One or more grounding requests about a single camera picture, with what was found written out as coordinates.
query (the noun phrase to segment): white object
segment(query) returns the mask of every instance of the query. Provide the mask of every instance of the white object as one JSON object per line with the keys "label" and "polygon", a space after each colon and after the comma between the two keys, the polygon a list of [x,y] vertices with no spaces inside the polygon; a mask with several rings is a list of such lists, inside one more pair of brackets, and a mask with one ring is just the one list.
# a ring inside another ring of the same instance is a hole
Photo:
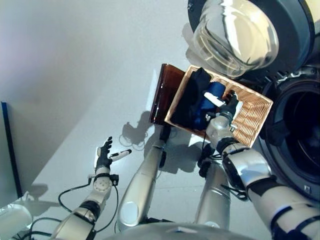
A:
{"label": "white object", "polygon": [[0,239],[8,240],[32,223],[28,209],[19,204],[9,204],[0,209]]}

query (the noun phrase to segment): wicker basket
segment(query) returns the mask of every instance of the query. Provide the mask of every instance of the wicker basket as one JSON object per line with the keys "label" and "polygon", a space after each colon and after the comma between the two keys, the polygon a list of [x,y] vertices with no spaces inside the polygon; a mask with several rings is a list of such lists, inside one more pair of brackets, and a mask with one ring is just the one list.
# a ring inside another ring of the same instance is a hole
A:
{"label": "wicker basket", "polygon": [[[170,125],[187,130],[204,138],[204,130],[199,131],[196,129],[190,129],[171,122],[171,117],[185,91],[191,73],[197,71],[198,69],[198,66],[191,65],[185,72],[185,75],[177,93],[175,94],[164,121]],[[238,82],[226,78],[225,76],[219,75],[210,70],[205,71],[212,76],[210,80],[211,82],[220,82],[225,85],[224,95],[226,95],[230,90],[234,90],[238,95],[238,99],[243,102],[241,111],[232,122],[232,124],[237,126],[237,129],[234,130],[233,135],[240,143],[252,147],[268,116],[273,101]]]}

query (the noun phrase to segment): washing machine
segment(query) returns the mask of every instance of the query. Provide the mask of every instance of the washing machine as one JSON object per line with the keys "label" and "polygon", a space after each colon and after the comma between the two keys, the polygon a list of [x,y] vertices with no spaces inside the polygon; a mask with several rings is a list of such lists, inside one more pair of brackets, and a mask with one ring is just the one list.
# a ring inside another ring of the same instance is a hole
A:
{"label": "washing machine", "polygon": [[218,43],[219,49],[215,48],[219,53],[210,53],[217,61],[232,54],[225,44],[232,41],[226,37],[232,32],[225,30],[225,35],[221,35],[224,29],[219,28],[226,28],[230,19],[241,18],[245,22],[259,17],[251,14],[246,18],[252,5],[267,16],[272,27],[266,31],[276,31],[277,37],[273,41],[277,44],[274,59],[265,66],[253,67],[234,80],[273,100],[254,147],[264,154],[280,182],[309,199],[320,201],[320,3],[316,0],[241,1],[189,0],[191,28],[197,32],[201,22],[206,21],[205,11],[221,12],[219,21],[223,24],[215,21],[217,32],[208,31],[208,36],[215,38],[216,43],[222,42]]}

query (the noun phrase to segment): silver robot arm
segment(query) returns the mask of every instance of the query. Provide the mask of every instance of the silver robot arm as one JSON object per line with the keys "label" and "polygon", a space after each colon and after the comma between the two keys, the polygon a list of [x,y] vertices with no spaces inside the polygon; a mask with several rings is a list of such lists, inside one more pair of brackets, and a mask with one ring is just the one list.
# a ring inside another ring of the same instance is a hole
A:
{"label": "silver robot arm", "polygon": [[247,193],[273,239],[318,239],[319,209],[293,189],[276,182],[265,158],[234,138],[230,116],[228,110],[222,111],[206,130],[211,147],[223,158],[230,184]]}
{"label": "silver robot arm", "polygon": [[119,181],[118,175],[110,175],[110,165],[131,153],[131,150],[112,154],[108,157],[112,138],[97,150],[98,159],[95,167],[93,189],[87,198],[54,230],[51,239],[92,240],[96,235],[95,224],[105,208],[112,186]]}
{"label": "silver robot arm", "polygon": [[117,225],[120,231],[145,223],[156,185],[159,166],[165,160],[164,148],[170,135],[170,127],[164,126],[160,139],[134,174],[119,205]]}

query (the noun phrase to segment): robot forearm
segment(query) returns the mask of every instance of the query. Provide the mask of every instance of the robot forearm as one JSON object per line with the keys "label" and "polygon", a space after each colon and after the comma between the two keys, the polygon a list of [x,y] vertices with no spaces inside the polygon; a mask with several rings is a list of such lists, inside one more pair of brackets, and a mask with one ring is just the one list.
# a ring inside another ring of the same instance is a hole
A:
{"label": "robot forearm", "polygon": [[220,115],[210,121],[206,133],[223,158],[230,184],[247,193],[274,239],[315,238],[320,228],[319,209],[293,189],[278,184],[265,158],[236,141],[229,129],[230,120]]}

